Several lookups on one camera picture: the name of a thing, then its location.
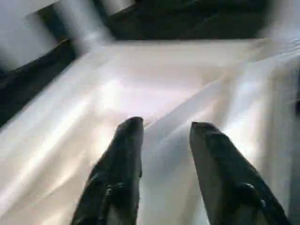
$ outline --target white surface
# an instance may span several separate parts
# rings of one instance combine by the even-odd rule
[[[119,44],[85,55],[2,129],[0,223],[68,224],[91,166],[131,116],[144,117],[147,127],[138,224],[207,220],[188,147],[193,120],[228,134],[285,206],[289,152],[279,149],[287,160],[274,167],[282,161],[266,146],[289,138],[269,130],[277,121],[272,105],[281,107],[282,96],[273,84],[285,83],[292,65],[251,63],[253,46]]]

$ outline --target white wall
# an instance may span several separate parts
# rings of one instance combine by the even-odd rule
[[[10,58],[11,69],[31,62],[55,47],[55,41],[38,21],[25,18],[27,8],[24,5],[17,0],[0,3],[0,49]]]

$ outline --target dark floor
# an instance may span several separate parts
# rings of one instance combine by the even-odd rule
[[[23,109],[74,59],[71,43],[65,41],[42,58],[6,72],[0,82],[0,127]]]

